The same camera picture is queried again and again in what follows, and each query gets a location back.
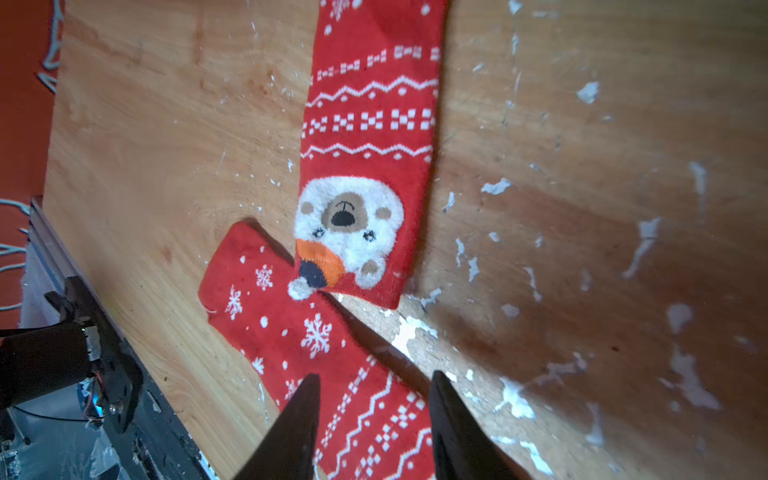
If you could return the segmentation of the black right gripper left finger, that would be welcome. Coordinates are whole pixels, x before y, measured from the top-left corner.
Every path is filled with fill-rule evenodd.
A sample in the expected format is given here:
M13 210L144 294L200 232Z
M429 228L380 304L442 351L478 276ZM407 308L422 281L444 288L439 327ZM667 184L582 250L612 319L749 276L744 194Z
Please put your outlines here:
M235 479L313 479L320 394L319 375L307 375Z

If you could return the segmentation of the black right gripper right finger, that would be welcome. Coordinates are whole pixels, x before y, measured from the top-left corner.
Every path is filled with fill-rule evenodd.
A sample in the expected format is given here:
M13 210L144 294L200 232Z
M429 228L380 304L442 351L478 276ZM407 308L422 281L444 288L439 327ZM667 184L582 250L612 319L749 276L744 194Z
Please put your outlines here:
M432 374L428 405L436 479L520 478L440 370Z

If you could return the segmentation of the red christmas sock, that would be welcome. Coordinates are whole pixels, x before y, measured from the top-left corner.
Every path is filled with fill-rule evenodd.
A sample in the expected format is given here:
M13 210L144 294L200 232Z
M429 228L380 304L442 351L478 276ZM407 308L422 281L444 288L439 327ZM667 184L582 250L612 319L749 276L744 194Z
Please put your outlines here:
M435 478L426 399L353 338L323 295L293 300L293 273L256 229L238 222L208 265L199 301L278 408L307 375L319 376L313 463L328 478Z

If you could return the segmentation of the red snowflake sock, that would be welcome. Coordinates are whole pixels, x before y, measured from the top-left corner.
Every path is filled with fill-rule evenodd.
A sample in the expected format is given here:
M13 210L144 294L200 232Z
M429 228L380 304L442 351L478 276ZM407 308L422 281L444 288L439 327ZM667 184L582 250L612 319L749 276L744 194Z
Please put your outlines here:
M435 158L444 1L323 1L289 295L399 304Z

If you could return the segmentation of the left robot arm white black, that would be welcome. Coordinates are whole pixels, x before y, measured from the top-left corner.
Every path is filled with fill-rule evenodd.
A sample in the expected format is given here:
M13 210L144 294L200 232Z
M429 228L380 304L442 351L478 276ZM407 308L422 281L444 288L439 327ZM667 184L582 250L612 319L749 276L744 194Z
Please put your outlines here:
M92 324L63 322L1 331L1 407L36 399L93 375L101 358Z

